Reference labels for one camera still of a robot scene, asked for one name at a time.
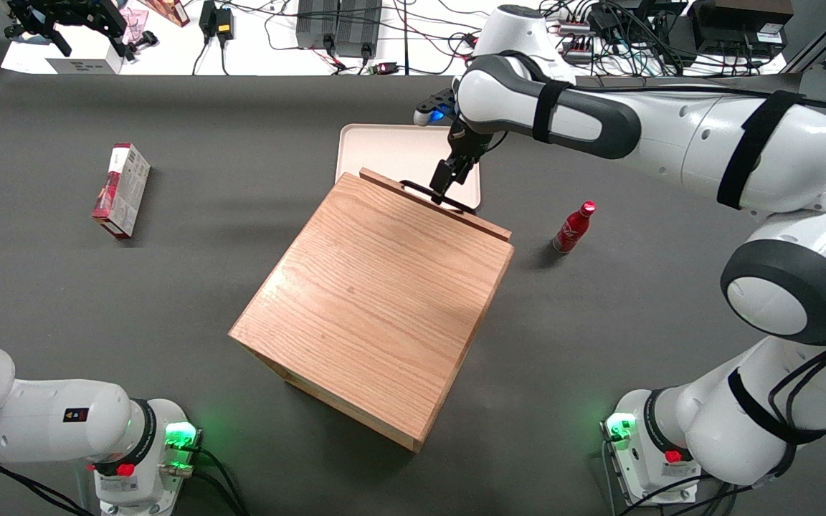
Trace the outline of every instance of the cardboard box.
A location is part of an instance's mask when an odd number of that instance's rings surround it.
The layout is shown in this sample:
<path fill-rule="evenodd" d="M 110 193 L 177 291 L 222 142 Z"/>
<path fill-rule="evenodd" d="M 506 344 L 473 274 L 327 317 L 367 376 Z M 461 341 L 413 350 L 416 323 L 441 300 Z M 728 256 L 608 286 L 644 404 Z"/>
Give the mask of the cardboard box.
<path fill-rule="evenodd" d="M 141 2 L 150 7 L 151 10 L 171 20 L 178 27 L 183 27 L 190 21 L 190 16 L 187 16 L 186 11 L 184 11 L 181 0 L 141 0 Z"/>
<path fill-rule="evenodd" d="M 340 177 L 229 335 L 417 452 L 508 268 L 511 233 L 360 174 Z"/>
<path fill-rule="evenodd" d="M 114 145 L 108 180 L 98 194 L 91 218 L 115 238 L 131 238 L 150 170 L 148 161 L 132 143 Z"/>

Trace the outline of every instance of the coca-cola bottle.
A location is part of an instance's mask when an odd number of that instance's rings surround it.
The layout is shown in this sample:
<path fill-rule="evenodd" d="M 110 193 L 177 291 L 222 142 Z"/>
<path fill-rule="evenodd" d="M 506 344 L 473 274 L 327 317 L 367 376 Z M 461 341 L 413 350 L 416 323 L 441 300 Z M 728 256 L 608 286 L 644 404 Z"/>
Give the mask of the coca-cola bottle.
<path fill-rule="evenodd" d="M 588 231 L 589 218 L 594 213 L 594 208 L 596 206 L 593 201 L 586 201 L 582 208 L 566 218 L 560 231 L 554 237 L 554 249 L 567 254 L 576 247 L 584 232 Z"/>

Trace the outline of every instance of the bottle cap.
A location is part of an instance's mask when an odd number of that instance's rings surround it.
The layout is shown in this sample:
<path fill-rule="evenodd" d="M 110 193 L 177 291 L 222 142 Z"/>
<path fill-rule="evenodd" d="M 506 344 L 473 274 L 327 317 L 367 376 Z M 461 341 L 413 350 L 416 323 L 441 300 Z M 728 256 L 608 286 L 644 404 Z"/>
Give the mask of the bottle cap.
<path fill-rule="evenodd" d="M 594 205 L 594 201 L 586 201 L 582 204 L 582 208 L 579 209 L 579 213 L 585 216 L 590 216 L 594 213 L 595 209 L 597 209 L 597 206 Z"/>

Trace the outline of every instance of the white tray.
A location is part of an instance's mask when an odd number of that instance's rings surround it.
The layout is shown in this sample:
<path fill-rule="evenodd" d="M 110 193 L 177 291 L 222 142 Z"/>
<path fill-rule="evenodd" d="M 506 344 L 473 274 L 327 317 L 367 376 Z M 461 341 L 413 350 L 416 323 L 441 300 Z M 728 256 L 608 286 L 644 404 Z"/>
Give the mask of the white tray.
<path fill-rule="evenodd" d="M 446 127 L 350 124 L 340 131 L 336 179 L 343 173 L 358 176 L 359 169 L 364 167 L 397 182 L 407 179 L 429 187 L 436 164 L 449 153 Z M 407 192 L 429 198 L 410 188 Z M 453 183 L 447 195 L 476 209 L 480 205 L 480 164 L 473 166 L 463 185 Z M 453 209 L 446 204 L 442 208 Z"/>

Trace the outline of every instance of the red button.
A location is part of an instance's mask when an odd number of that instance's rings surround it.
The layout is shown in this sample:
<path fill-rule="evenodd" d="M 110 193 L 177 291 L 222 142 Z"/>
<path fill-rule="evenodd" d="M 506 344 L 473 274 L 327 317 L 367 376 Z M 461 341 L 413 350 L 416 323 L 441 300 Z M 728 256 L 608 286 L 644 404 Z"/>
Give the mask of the red button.
<path fill-rule="evenodd" d="M 684 457 L 681 456 L 678 450 L 668 450 L 665 452 L 665 460 L 668 461 L 668 464 L 674 464 L 684 460 Z"/>
<path fill-rule="evenodd" d="M 136 470 L 133 464 L 119 464 L 117 474 L 119 477 L 132 477 L 132 472 Z"/>

